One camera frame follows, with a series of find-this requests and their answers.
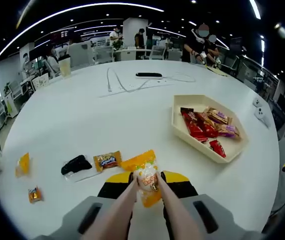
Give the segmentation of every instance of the floor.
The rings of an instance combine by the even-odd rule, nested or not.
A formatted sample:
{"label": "floor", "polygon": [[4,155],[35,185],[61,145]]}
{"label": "floor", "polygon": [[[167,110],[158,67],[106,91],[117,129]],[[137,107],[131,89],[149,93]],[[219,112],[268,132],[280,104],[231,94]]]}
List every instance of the floor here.
{"label": "floor", "polygon": [[3,149],[4,146],[5,146],[5,142],[6,142],[7,136],[8,136],[8,134],[9,134],[9,131],[10,131],[11,128],[12,128],[12,125],[13,125],[14,122],[15,122],[15,119],[16,119],[16,117],[14,117],[14,118],[9,118],[9,119],[7,120],[7,124],[4,125],[4,126],[2,127],[2,129],[0,130],[0,147],[1,147],[1,149]]}

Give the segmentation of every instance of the person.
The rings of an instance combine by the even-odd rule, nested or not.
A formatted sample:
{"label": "person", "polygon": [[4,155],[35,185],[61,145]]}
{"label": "person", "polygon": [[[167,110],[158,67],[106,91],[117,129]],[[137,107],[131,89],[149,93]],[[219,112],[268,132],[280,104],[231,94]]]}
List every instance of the person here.
{"label": "person", "polygon": [[47,53],[47,62],[55,73],[60,71],[58,60],[56,57],[56,50],[54,47],[50,48]]}
{"label": "person", "polygon": [[207,65],[215,66],[216,65],[216,58],[219,57],[219,51],[217,45],[215,44],[216,36],[210,35],[206,38],[204,43],[204,51],[207,56]]}
{"label": "person", "polygon": [[23,55],[23,64],[22,64],[22,71],[26,73],[26,77],[34,75],[36,73],[35,69],[33,68],[33,63],[29,61],[28,53]]}
{"label": "person", "polygon": [[164,50],[164,54],[163,54],[163,58],[164,59],[168,59],[168,48],[169,48],[169,43],[170,43],[170,40],[169,38],[165,38],[164,36],[161,36],[161,40],[159,41],[159,47],[164,47],[165,50]]}
{"label": "person", "polygon": [[[145,47],[144,44],[144,32],[145,29],[140,28],[139,31],[134,36],[134,46],[138,49],[143,49]],[[141,59],[141,57],[145,54],[144,51],[137,51],[136,52],[136,60]]]}
{"label": "person", "polygon": [[203,64],[204,60],[201,56],[202,51],[205,47],[204,37],[207,37],[209,34],[209,27],[205,24],[199,26],[198,29],[192,29],[186,36],[182,57],[183,62],[190,63],[191,55],[195,56],[197,63]]}
{"label": "person", "polygon": [[109,38],[110,38],[110,46],[113,45],[114,42],[117,42],[119,40],[123,39],[123,36],[120,34],[121,31],[121,27],[119,25],[117,25],[114,29],[114,31],[112,31],[109,34]]}

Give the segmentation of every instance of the white round table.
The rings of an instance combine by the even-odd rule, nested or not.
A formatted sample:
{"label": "white round table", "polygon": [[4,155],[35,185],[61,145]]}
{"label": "white round table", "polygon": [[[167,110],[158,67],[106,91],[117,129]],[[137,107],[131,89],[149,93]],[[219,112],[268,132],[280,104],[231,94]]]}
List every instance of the white round table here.
{"label": "white round table", "polygon": [[[170,79],[150,80],[142,89],[125,92],[111,67],[129,90],[145,79],[138,72],[157,72]],[[184,75],[193,76],[196,82]],[[61,167],[84,154],[96,156],[120,150],[125,161],[153,149],[158,169],[189,178],[199,194],[207,194],[232,212],[246,230],[261,231],[272,209],[279,174],[279,147],[268,104],[268,129],[255,118],[258,95],[233,77],[185,62],[145,60],[89,66],[54,78],[25,104],[3,148],[0,200],[10,219],[28,238],[49,235],[62,217],[88,196],[97,196],[105,180],[123,170],[106,169],[80,182],[65,180]],[[217,164],[171,131],[173,96],[203,94],[238,116],[249,138],[247,148],[231,163]],[[15,177],[19,157],[29,152],[31,174]],[[44,201],[30,204],[28,189],[38,186]],[[160,201],[151,208],[135,204],[129,239],[168,239]]]}

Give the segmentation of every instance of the hexagonal tray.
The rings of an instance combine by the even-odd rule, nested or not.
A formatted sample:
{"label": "hexagonal tray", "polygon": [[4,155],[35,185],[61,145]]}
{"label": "hexagonal tray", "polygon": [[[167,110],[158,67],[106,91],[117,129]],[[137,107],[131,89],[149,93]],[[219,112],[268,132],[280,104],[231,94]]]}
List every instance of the hexagonal tray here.
{"label": "hexagonal tray", "polygon": [[[235,140],[224,136],[219,136],[217,138],[225,151],[225,158],[221,157],[216,152],[211,150],[208,143],[203,144],[190,136],[181,114],[181,108],[193,108],[195,112],[203,112],[207,107],[217,109],[228,117],[231,117],[231,125],[236,126],[239,130],[241,137],[240,140]],[[244,150],[249,142],[247,134],[245,133],[245,130],[236,114],[205,95],[175,95],[173,97],[171,127],[175,135],[219,164],[226,164],[231,162],[238,154]]]}

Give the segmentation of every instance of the ceiling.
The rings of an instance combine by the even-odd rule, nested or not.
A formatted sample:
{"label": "ceiling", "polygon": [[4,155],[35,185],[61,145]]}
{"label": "ceiling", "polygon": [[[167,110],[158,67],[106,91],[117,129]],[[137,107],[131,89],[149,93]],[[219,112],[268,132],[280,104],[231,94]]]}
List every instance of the ceiling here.
{"label": "ceiling", "polygon": [[[277,23],[281,23],[285,27],[285,2],[274,0],[255,1],[259,8],[261,20],[256,19],[249,0],[197,0],[196,4],[192,4],[189,0],[181,0],[177,2],[178,4],[169,4],[167,0],[123,1],[124,3],[159,8],[164,12],[126,5],[84,7],[59,14],[36,25],[13,42],[0,56],[0,60],[17,52],[17,47],[23,47],[26,43],[34,42],[36,39],[60,28],[70,25],[75,25],[78,29],[89,28],[99,26],[101,21],[103,25],[121,24],[122,20],[110,19],[137,18],[141,15],[142,18],[152,22],[151,27],[159,29],[166,27],[169,31],[176,33],[180,31],[183,35],[186,35],[187,31],[193,27],[188,23],[189,21],[197,25],[206,23],[210,28],[210,32],[216,34],[227,45],[229,45],[231,38],[230,34],[232,34],[232,38],[242,37],[243,45],[247,49],[247,57],[258,63],[261,62],[262,57],[260,35],[263,35],[265,40],[264,66],[274,74],[279,73],[278,77],[285,81],[285,39],[282,39],[274,29]],[[29,11],[22,19],[18,29],[16,29],[18,19],[28,3],[31,4]],[[97,1],[73,0],[59,1],[59,3],[54,0],[2,1],[0,3],[2,5],[0,7],[0,51],[15,36],[33,23],[53,13],[91,3],[97,3]],[[36,42],[36,45],[48,39],[43,37]]]}

